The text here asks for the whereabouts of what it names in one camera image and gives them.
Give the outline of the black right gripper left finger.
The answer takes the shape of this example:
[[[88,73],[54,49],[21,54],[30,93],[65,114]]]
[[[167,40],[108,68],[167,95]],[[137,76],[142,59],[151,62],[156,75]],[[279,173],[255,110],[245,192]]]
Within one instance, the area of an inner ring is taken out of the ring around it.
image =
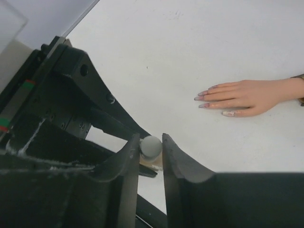
[[[3,228],[133,228],[140,137],[90,171],[1,170]]]

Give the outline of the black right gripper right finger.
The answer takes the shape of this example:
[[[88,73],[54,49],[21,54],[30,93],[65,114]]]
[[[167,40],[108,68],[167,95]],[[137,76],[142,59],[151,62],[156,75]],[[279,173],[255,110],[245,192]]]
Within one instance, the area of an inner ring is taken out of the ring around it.
[[[170,228],[301,228],[301,172],[214,172],[162,136]]]

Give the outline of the white nail polish cap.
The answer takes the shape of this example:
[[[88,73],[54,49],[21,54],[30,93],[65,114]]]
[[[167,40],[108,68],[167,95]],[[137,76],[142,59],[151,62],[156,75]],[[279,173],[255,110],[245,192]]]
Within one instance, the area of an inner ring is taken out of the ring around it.
[[[153,162],[162,152],[162,142],[155,136],[147,136],[140,140],[140,151],[145,161]]]

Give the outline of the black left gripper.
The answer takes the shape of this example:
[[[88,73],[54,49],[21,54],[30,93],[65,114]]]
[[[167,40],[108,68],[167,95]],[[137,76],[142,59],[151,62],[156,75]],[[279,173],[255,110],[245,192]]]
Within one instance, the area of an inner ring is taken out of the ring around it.
[[[121,106],[88,54],[55,37],[34,50],[0,95],[7,169],[92,169],[116,153],[86,139],[91,126],[124,140],[150,134]]]

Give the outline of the nail polish bottle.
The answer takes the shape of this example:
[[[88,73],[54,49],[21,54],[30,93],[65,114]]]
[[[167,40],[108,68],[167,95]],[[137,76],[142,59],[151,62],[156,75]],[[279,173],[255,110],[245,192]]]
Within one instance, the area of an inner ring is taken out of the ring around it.
[[[162,153],[154,160],[148,160],[140,155],[140,164],[154,171],[163,171]]]

